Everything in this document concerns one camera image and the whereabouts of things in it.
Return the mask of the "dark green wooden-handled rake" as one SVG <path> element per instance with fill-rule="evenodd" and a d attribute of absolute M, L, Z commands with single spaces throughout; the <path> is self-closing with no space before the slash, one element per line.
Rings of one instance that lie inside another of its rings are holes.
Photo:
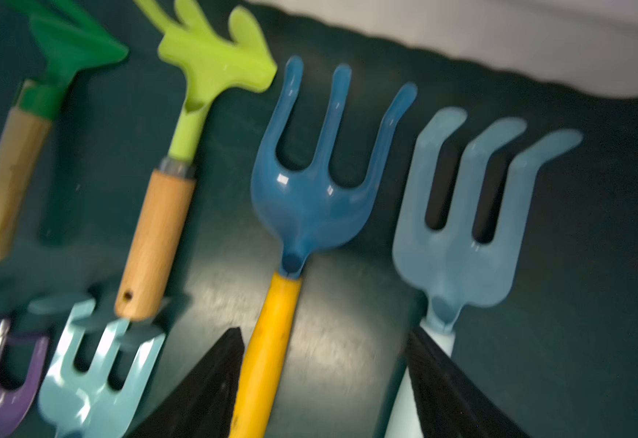
<path fill-rule="evenodd" d="M 123 61 L 129 49 L 75 1 L 12 1 L 46 60 L 22 80 L 0 137 L 0 261 L 9 254 L 34 166 L 76 75 Z"/>

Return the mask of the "light blue hand rake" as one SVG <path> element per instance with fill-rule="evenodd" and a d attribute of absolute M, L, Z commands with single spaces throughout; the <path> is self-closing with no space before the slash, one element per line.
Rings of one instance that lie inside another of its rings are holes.
<path fill-rule="evenodd" d="M 525 131 L 526 122 L 519 118 L 496 120 L 466 146 L 447 222 L 440 230 L 433 230 L 426 224 L 426 211 L 441 148 L 466 118 L 464 109 L 441 109 L 419 134 L 392 252 L 397 273 L 428 298 L 427 313 L 417 328 L 426 330 L 450 359 L 461 311 L 466 306 L 497 305 L 512 289 L 539 170 L 576 148 L 583 139 L 575 129 L 552 131 L 516 155 L 508 167 L 494 236 L 483 244 L 474 239 L 472 228 L 488 162 L 496 151 Z M 419 426 L 408 366 L 386 434 L 425 437 Z"/>

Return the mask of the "blue yellow-handled hand rake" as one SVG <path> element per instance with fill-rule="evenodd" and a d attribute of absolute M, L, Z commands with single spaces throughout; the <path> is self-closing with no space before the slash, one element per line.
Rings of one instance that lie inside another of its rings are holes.
<path fill-rule="evenodd" d="M 368 222 L 397 124 L 418 96 L 412 82 L 400 88 L 379 125 L 364 181 L 355 188 L 345 188 L 333 180 L 329 164 L 350 89 L 352 69 L 346 64 L 339 65 L 333 74 L 311 164 L 292 171 L 277 158 L 276 148 L 299 96 L 303 73 L 302 58 L 291 57 L 251 173 L 253 209 L 264 227 L 279 239 L 281 257 L 244 354 L 232 437 L 264 436 L 284 368 L 305 263 L 317 251 L 346 244 Z"/>

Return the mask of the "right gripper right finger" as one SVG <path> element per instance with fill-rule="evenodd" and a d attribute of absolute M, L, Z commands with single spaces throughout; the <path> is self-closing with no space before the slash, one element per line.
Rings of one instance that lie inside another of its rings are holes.
<path fill-rule="evenodd" d="M 407 363 L 425 437 L 526 437 L 424 328 L 408 335 Z"/>

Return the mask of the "lime green wooden-handled rake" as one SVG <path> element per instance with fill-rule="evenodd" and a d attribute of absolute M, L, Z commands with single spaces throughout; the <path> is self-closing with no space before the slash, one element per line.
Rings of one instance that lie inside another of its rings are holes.
<path fill-rule="evenodd" d="M 271 86 L 277 64 L 262 28 L 245 7 L 228 19 L 229 38 L 211 27 L 196 1 L 177 1 L 171 18 L 156 1 L 139 9 L 162 33 L 158 57 L 179 68 L 186 95 L 167 155 L 151 173 L 114 311 L 142 321 L 158 313 L 196 185 L 193 164 L 214 100 L 230 88 L 261 93 Z"/>

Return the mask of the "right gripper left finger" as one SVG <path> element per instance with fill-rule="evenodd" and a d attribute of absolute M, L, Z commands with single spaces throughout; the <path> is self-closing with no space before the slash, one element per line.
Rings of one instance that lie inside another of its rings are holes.
<path fill-rule="evenodd" d="M 130 437 L 227 437 L 241 376 L 244 342 L 229 328 Z"/>

